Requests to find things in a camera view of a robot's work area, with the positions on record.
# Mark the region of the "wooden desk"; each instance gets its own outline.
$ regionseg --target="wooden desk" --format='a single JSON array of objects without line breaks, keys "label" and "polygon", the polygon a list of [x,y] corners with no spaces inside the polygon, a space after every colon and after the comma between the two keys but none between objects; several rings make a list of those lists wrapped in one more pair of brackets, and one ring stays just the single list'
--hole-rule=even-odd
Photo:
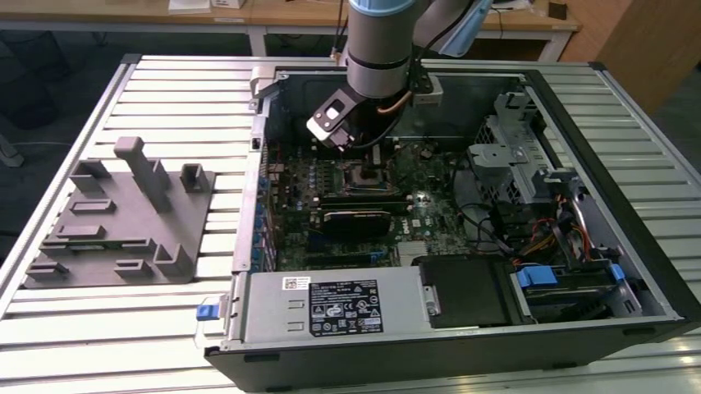
[{"label": "wooden desk", "polygon": [[[266,56],[266,34],[336,34],[340,0],[247,0],[241,10],[213,7],[209,14],[169,15],[169,0],[0,0],[0,29],[166,33],[243,33],[253,55]],[[548,42],[541,61],[556,62],[580,23],[537,12],[488,16],[478,38]]]},{"label": "wooden desk", "polygon": [[241,10],[219,7],[211,10],[209,14],[169,15],[169,0],[2,0],[0,20],[197,25],[230,18],[245,24],[253,1]]},{"label": "wooden desk", "polygon": [[[254,36],[266,34],[334,34],[338,24],[340,0],[253,0],[250,23]],[[571,40],[572,33],[581,28],[572,17],[567,21],[546,15],[548,0],[536,0],[534,11],[493,12],[485,19],[480,39],[533,39],[546,41],[540,60],[556,62]],[[263,39],[259,39],[259,51]]]}]

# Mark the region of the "circuit board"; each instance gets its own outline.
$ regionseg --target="circuit board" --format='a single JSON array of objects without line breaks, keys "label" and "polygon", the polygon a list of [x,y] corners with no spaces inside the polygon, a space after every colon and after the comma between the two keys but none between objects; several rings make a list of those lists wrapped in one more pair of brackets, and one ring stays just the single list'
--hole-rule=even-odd
[{"label": "circuit board", "polygon": [[[466,233],[453,202],[450,173],[457,154],[440,152],[430,142],[398,144],[388,160],[382,183],[373,188],[349,178],[357,159],[322,160],[315,151],[298,148],[293,154],[273,150],[283,163],[270,165],[274,222],[278,224],[278,271],[325,268],[400,266],[398,244],[424,242],[428,255],[468,253]],[[386,235],[356,241],[330,240],[315,226],[321,220],[321,196],[401,195],[408,210],[393,214]],[[333,266],[310,261],[333,258]]]}]

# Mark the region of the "slotted aluminum surface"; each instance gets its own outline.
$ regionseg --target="slotted aluminum surface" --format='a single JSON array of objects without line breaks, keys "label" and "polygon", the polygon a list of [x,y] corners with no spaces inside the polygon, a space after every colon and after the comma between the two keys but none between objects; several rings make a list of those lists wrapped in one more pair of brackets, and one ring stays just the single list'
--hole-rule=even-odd
[{"label": "slotted aluminum surface", "polygon": [[[222,294],[230,286],[247,140],[255,118],[247,106],[249,78],[258,65],[330,63],[310,58],[143,57],[138,65],[122,66],[123,77],[115,78],[114,92],[95,110],[80,157],[103,158],[111,171],[126,170],[114,157],[113,143],[122,135],[139,135],[147,142],[147,155],[163,158],[167,170],[199,162],[217,172],[198,281],[15,291],[31,258],[8,261],[6,266],[16,264],[18,272],[10,281],[14,287],[3,296],[6,302],[0,302],[0,311],[7,305],[0,321],[0,393],[239,392],[206,363],[193,339],[201,330],[207,340],[217,341],[221,323],[198,327],[194,310],[206,297]],[[428,61],[428,65],[541,70],[675,266],[695,294],[701,295],[699,175],[607,73],[583,64]],[[553,134],[548,135],[568,163]],[[38,236],[31,237],[31,229],[23,233],[30,254],[36,253],[36,240],[43,238],[72,188],[70,184],[59,186],[56,201],[44,207],[48,219],[36,227]],[[8,276],[8,267],[3,270]],[[0,279],[8,281],[10,277],[0,275]],[[501,392],[506,387],[526,393],[699,392],[700,334],[696,331],[664,343],[635,346],[576,369],[311,392]]]}]

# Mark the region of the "blue latch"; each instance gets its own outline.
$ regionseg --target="blue latch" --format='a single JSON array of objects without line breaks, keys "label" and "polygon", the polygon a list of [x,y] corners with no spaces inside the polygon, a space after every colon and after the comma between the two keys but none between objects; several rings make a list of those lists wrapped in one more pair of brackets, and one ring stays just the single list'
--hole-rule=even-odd
[{"label": "blue latch", "polygon": [[609,266],[609,269],[612,270],[612,275],[613,275],[613,279],[616,279],[616,282],[623,281],[625,279],[625,273],[624,273],[624,269],[621,268],[621,266],[617,264],[612,264]]},{"label": "blue latch", "polygon": [[206,322],[209,320],[219,319],[219,305],[199,305],[198,306],[198,321]]},{"label": "blue latch", "polygon": [[516,273],[516,278],[518,279],[521,287],[558,284],[556,273],[553,272],[552,267],[546,265],[524,267],[521,271]]}]

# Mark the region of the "desk leg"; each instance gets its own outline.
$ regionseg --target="desk leg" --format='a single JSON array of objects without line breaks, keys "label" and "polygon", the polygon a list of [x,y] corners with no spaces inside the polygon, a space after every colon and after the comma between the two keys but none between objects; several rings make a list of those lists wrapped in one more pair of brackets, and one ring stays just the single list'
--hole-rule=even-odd
[{"label": "desk leg", "polygon": [[15,146],[4,139],[0,134],[0,162],[8,167],[19,167],[24,163],[24,157],[15,149]]},{"label": "desk leg", "polygon": [[571,31],[558,31],[552,34],[550,41],[548,41],[544,52],[540,54],[540,62],[557,62],[560,60],[560,55],[563,55],[565,46],[571,41],[571,36]]},{"label": "desk leg", "polygon": [[267,56],[265,26],[249,26],[249,41],[251,43],[251,54],[254,56]]}]

